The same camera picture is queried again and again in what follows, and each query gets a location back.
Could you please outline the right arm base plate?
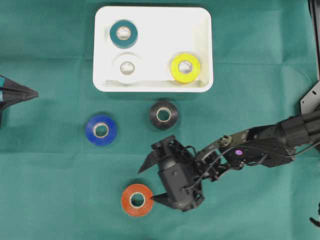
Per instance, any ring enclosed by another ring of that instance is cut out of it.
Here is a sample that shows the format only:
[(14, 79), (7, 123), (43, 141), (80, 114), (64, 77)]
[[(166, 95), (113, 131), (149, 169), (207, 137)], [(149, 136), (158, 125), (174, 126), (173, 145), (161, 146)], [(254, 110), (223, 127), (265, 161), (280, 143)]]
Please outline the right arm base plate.
[(300, 100), (301, 113), (309, 114), (320, 109), (320, 82), (318, 81)]

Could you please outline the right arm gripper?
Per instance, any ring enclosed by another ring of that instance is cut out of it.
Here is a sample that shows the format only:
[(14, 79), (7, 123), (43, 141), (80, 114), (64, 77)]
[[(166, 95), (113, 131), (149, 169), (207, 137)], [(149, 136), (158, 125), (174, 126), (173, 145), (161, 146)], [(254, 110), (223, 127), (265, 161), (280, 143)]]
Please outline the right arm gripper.
[[(147, 155), (138, 173), (142, 173), (154, 165), (158, 166), (159, 172), (159, 162), (169, 156), (174, 157), (180, 162), (189, 164), (194, 172), (194, 183), (183, 188), (183, 190), (194, 190), (196, 192), (196, 208), (205, 200), (202, 180), (209, 179), (214, 182), (227, 170), (227, 165), (221, 163), (221, 157), (215, 150), (211, 151), (203, 160), (201, 160), (200, 157), (201, 153), (204, 152), (203, 150), (196, 154), (192, 154), (189, 149), (192, 149), (193, 147), (183, 146), (173, 135), (153, 144), (151, 148), (151, 153)], [(172, 201), (166, 192), (159, 195), (153, 195), (151, 199), (169, 208), (173, 207)]]

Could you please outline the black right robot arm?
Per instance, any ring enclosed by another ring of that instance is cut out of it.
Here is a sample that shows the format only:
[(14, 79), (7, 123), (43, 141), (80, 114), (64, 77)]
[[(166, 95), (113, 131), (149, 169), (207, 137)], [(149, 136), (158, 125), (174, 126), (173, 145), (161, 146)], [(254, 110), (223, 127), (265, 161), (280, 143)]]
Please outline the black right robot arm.
[(217, 181), (229, 170), (244, 166), (277, 167), (294, 161), (297, 147), (320, 145), (320, 86), (316, 84), (300, 102), (301, 114), (273, 125), (253, 127), (225, 135), (200, 151), (183, 146), (171, 135), (152, 145), (140, 167), (158, 166), (165, 193), (153, 200), (183, 212), (203, 201), (202, 180)]

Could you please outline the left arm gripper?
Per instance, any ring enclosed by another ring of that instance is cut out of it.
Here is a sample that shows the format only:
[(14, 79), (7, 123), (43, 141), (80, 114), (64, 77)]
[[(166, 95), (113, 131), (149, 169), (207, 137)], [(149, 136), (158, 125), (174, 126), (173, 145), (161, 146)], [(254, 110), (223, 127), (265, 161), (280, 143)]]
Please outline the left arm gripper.
[(0, 89), (5, 91), (21, 92), (31, 94), (33, 96), (2, 96), (0, 98), (0, 128), (4, 128), (7, 124), (6, 108), (11, 105), (18, 104), (37, 98), (38, 92), (25, 86), (21, 85), (3, 75), (0, 76)]

